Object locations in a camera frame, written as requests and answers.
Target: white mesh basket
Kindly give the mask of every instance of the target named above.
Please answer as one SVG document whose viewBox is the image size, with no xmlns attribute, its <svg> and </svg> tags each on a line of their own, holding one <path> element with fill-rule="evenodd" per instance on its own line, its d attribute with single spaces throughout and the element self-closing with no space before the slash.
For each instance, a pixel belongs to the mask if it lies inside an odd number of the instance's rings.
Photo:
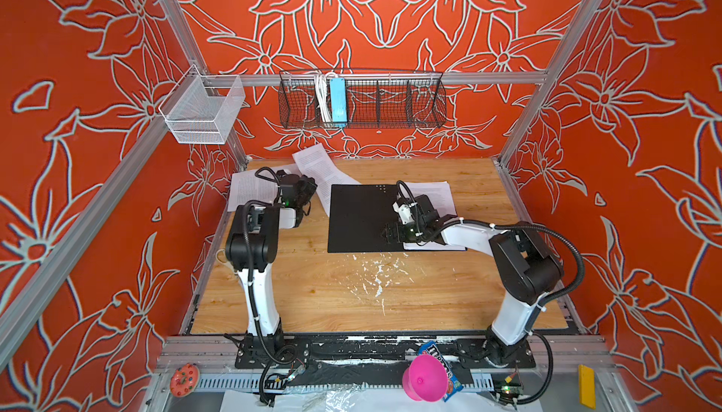
<svg viewBox="0 0 722 412">
<path fill-rule="evenodd" d="M 246 99 L 240 77 L 225 96 L 203 85 L 203 75 L 191 66 L 159 107 L 176 141 L 184 144 L 223 144 Z"/>
</svg>

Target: floral wallpaper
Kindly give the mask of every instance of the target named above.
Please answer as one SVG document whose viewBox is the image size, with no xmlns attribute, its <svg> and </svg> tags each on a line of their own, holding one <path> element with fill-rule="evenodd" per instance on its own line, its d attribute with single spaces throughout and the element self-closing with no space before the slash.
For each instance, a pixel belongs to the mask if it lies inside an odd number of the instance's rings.
<svg viewBox="0 0 722 412">
<path fill-rule="evenodd" d="M 603 0 L 510 164 L 584 253 L 572 298 L 641 410 L 722 409 L 720 14 Z"/>
<path fill-rule="evenodd" d="M 188 67 L 158 0 L 4 1 L 0 312 Z M 0 410 L 138 408 L 236 170 L 166 135 L 0 373 Z"/>
<path fill-rule="evenodd" d="M 298 68 L 542 71 L 581 0 L 178 0 L 216 74 Z M 316 143 L 344 158 L 497 155 L 529 84 L 448 86 L 438 129 L 300 130 L 279 124 L 277 91 L 248 90 L 236 131 L 246 153 Z"/>
</svg>

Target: black square board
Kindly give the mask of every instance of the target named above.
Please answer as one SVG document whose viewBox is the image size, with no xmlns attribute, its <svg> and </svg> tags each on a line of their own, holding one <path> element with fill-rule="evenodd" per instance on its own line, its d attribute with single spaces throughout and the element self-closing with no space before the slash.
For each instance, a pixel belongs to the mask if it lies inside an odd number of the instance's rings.
<svg viewBox="0 0 722 412">
<path fill-rule="evenodd" d="M 396 185 L 332 185 L 328 251 L 403 251 L 403 243 L 389 243 L 381 234 L 388 223 L 399 220 L 393 210 L 398 191 Z"/>
</svg>

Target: wooden table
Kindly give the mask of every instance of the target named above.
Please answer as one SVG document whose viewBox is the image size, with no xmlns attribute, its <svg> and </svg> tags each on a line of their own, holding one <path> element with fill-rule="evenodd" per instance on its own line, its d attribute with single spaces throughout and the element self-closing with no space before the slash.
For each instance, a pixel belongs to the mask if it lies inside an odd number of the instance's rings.
<svg viewBox="0 0 722 412">
<path fill-rule="evenodd" d="M 364 184 L 446 180 L 459 216 L 499 224 L 519 220 L 490 159 L 334 162 Z M 289 163 L 266 160 L 249 169 Z M 501 306 L 505 291 L 489 255 L 471 250 L 329 254 L 328 233 L 329 218 L 317 195 L 301 226 L 280 231 L 273 283 L 286 332 L 478 330 L 492 323 Z M 248 325 L 238 277 L 224 255 L 219 257 L 226 264 L 217 261 L 212 269 L 194 334 L 243 333 Z M 567 326 L 555 301 L 546 308 L 536 327 Z"/>
</svg>

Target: pink plastic bowl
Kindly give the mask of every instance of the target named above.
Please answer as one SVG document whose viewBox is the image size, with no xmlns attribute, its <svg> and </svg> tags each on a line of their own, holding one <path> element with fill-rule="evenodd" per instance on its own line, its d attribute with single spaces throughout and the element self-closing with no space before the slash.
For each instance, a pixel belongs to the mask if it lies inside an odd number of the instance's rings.
<svg viewBox="0 0 722 412">
<path fill-rule="evenodd" d="M 403 390 L 414 401 L 433 403 L 442 399 L 448 383 L 446 368 L 429 354 L 418 356 L 403 372 Z"/>
</svg>

